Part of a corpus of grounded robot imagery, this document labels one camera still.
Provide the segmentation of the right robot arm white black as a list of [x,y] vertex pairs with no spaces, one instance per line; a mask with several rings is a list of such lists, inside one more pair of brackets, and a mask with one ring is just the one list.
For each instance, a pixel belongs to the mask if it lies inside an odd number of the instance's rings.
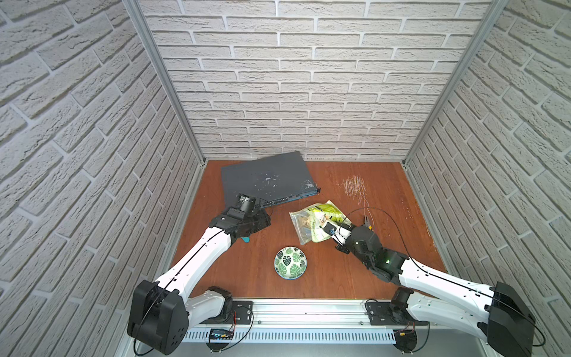
[[535,317],[512,286],[478,284],[432,269],[383,247],[367,226],[341,226],[330,233],[339,251],[397,285],[389,307],[396,323],[443,324],[485,341],[502,356],[532,355]]

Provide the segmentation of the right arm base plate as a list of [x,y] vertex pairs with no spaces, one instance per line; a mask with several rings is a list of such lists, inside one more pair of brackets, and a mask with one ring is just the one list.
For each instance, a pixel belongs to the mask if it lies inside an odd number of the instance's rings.
[[364,307],[371,326],[428,326],[427,321],[416,320],[401,306],[391,302],[368,300]]

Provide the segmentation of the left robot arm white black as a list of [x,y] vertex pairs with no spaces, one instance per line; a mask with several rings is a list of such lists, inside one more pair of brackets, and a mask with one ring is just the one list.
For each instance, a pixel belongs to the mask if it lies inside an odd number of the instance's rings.
[[181,260],[155,281],[141,281],[132,296],[128,336],[151,351],[171,354],[189,328],[205,321],[233,319],[232,294],[213,286],[203,294],[191,292],[214,262],[240,238],[271,224],[264,209],[242,212],[229,208],[213,218],[205,233]]

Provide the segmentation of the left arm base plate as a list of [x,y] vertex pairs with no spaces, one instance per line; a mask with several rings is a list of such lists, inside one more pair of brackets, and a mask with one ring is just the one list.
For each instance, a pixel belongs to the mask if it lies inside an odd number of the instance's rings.
[[234,300],[228,318],[223,324],[240,326],[250,325],[254,302],[252,300]]

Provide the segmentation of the green oats bag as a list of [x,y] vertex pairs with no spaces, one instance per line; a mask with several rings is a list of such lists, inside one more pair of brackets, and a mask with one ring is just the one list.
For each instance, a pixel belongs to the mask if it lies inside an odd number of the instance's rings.
[[308,242],[323,242],[331,235],[325,232],[324,226],[334,223],[337,226],[349,227],[350,219],[331,201],[310,205],[307,208],[289,213],[294,230],[301,245]]

